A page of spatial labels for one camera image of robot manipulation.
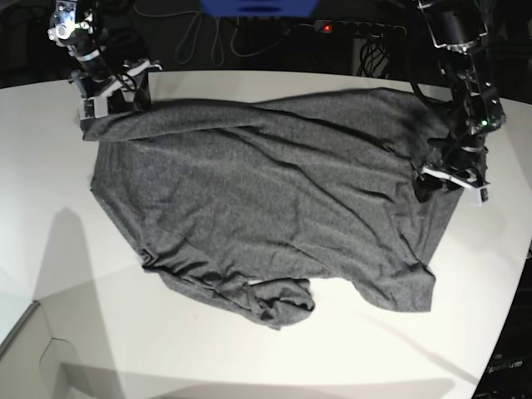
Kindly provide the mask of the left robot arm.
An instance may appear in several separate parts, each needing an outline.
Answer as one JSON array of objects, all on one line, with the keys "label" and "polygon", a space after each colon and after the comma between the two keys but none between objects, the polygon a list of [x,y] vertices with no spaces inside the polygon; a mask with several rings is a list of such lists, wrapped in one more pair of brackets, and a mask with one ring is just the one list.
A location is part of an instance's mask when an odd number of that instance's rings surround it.
[{"label": "left robot arm", "polygon": [[[411,162],[413,191],[420,203],[435,193],[467,190],[479,204],[487,200],[485,138],[505,123],[491,81],[488,29],[476,1],[400,1],[407,34],[391,64],[404,66],[411,92],[313,93],[284,99],[286,115],[368,136],[387,147],[386,133],[403,140]],[[425,96],[414,76],[413,53],[431,42],[451,101]]]}]

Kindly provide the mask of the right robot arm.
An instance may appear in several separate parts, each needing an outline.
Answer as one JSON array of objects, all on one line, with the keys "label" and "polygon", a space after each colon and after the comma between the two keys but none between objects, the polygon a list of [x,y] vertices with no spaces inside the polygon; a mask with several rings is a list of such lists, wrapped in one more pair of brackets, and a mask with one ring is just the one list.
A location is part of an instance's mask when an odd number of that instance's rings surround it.
[{"label": "right robot arm", "polygon": [[[220,37],[223,18],[239,17],[239,6],[247,17],[284,17],[294,26],[306,24],[315,7],[313,1],[201,1],[197,8],[180,11],[190,19],[175,49],[181,66],[195,55],[204,16],[214,19],[210,57],[215,66],[224,65]],[[147,56],[144,39],[132,28],[110,31],[106,17],[117,17],[134,8],[132,1],[56,1],[47,35],[65,47],[78,66],[70,80],[81,93],[81,118],[95,119],[125,111],[150,108],[148,73],[159,71],[159,62]]]}]

